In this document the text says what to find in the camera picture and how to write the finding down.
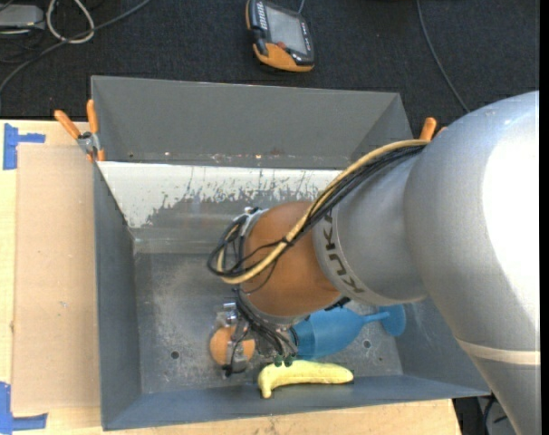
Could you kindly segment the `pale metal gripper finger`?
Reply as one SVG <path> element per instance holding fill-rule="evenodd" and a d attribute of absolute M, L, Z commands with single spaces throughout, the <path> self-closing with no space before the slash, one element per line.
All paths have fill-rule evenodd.
<path fill-rule="evenodd" d="M 237 328 L 239 312 L 236 303 L 224 303 L 216 313 L 216 329 L 230 329 L 232 332 Z"/>
<path fill-rule="evenodd" d="M 232 335 L 226 348 L 226 375 L 245 371 L 251 358 L 252 340 Z"/>

